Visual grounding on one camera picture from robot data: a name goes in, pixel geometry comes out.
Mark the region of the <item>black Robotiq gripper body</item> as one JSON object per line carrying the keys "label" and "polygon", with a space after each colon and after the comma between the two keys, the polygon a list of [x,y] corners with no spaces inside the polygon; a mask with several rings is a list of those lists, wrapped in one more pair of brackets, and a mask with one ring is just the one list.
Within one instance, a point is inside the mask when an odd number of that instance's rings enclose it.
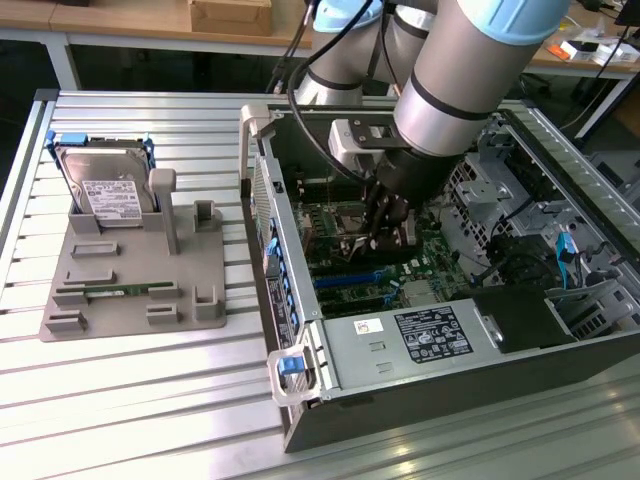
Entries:
{"label": "black Robotiq gripper body", "polygon": [[434,156],[414,149],[387,150],[378,163],[375,177],[389,192],[422,203],[438,195],[463,154]]}

